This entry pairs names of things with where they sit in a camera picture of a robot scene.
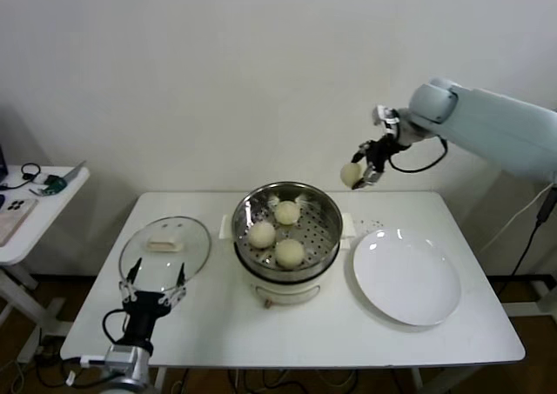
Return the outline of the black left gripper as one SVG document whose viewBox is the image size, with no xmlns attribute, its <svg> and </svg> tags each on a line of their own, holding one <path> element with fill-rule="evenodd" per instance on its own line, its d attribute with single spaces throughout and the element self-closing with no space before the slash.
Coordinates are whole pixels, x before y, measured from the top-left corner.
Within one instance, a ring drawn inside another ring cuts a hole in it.
<svg viewBox="0 0 557 394">
<path fill-rule="evenodd" d="M 185 264 L 180 265 L 175 286 L 164 293 L 138 291 L 134 283 L 141 269 L 142 258 L 126 274 L 119 270 L 118 288 L 123 301 L 128 323 L 121 338 L 122 345 L 152 346 L 151 337 L 157 320 L 167 316 L 171 307 L 176 307 L 186 295 Z"/>
</svg>

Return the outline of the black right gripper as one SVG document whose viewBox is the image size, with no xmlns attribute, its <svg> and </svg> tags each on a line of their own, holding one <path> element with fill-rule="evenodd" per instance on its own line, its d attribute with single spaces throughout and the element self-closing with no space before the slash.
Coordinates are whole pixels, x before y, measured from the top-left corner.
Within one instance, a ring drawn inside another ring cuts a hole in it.
<svg viewBox="0 0 557 394">
<path fill-rule="evenodd" d="M 352 156 L 351 162 L 357 164 L 365 159 L 368 165 L 362 177 L 352 185 L 352 189 L 358 190 L 375 185 L 383 176 L 386 162 L 393 155 L 409 148 L 410 145 L 401 145 L 389 135 L 383 136 L 378 141 L 368 140 L 362 143 Z"/>
</svg>

